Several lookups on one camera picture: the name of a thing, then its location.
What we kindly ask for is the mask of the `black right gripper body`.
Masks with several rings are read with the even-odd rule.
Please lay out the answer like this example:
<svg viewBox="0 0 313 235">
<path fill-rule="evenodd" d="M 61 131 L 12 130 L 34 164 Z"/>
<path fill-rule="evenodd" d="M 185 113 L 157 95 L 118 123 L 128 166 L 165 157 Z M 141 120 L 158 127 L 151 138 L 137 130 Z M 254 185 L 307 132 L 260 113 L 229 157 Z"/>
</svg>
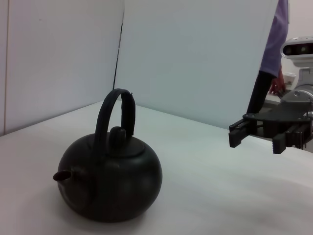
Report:
<svg viewBox="0 0 313 235">
<path fill-rule="evenodd" d="M 309 101 L 283 101 L 270 111 L 257 114 L 245 114 L 243 119 L 263 124 L 264 135 L 277 135 L 292 126 L 309 125 L 312 120 L 306 114 L 313 110 Z"/>
</svg>

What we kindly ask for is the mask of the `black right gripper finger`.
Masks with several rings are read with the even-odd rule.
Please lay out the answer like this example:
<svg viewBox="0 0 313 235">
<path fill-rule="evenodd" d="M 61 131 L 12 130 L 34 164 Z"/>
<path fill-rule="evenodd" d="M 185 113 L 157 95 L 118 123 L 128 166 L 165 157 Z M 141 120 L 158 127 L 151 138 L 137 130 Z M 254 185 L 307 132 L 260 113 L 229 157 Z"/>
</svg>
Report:
<svg viewBox="0 0 313 235">
<path fill-rule="evenodd" d="M 262 136 L 263 124 L 259 121 L 241 119 L 229 126 L 229 146 L 235 148 L 247 136 Z"/>
<path fill-rule="evenodd" d="M 306 144 L 313 139 L 311 123 L 296 124 L 272 139 L 273 154 L 281 154 L 287 147 L 296 147 L 303 150 Z"/>
</svg>

